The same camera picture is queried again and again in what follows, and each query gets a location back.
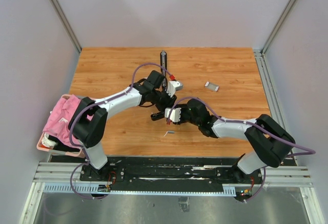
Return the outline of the black stapler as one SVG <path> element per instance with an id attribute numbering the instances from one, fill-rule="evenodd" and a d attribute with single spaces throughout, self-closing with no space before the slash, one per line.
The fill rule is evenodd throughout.
<path id="1" fill-rule="evenodd" d="M 152 121 L 157 121 L 165 118 L 165 113 L 164 112 L 153 113 L 151 114 L 150 118 Z"/>
<path id="2" fill-rule="evenodd" d="M 162 66 L 162 74 L 166 76 L 166 69 L 167 69 L 167 53 L 165 50 L 162 50 L 160 53 L 160 64 Z"/>

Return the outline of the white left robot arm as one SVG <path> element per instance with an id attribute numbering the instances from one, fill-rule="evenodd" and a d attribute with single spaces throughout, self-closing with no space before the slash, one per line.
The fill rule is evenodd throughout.
<path id="1" fill-rule="evenodd" d="M 166 77 L 153 70 L 147 78 L 133 81 L 126 89 L 111 96 L 91 99 L 83 98 L 69 125 L 69 140 L 83 149 L 87 162 L 93 167 L 92 175 L 100 181 L 109 177 L 110 168 L 104 153 L 101 140 L 103 138 L 107 120 L 137 106 L 145 107 L 145 103 L 155 106 L 158 113 L 151 115 L 152 120 L 164 118 L 166 111 L 173 107 L 177 97 L 175 93 L 183 88 L 183 84 L 170 76 L 170 81 L 160 90 Z"/>

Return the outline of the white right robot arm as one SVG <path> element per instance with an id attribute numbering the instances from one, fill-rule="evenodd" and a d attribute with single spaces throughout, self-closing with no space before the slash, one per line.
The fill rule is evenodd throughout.
<path id="1" fill-rule="evenodd" d="M 250 143 L 253 152 L 241 156 L 232 170 L 233 179 L 238 183 L 245 182 L 260 168 L 278 167 L 292 150 L 292 146 L 282 141 L 295 143 L 293 137 L 266 114 L 255 119 L 227 120 L 210 114 L 205 104 L 196 99 L 179 107 L 179 124 L 191 123 L 206 137 L 237 138 Z"/>

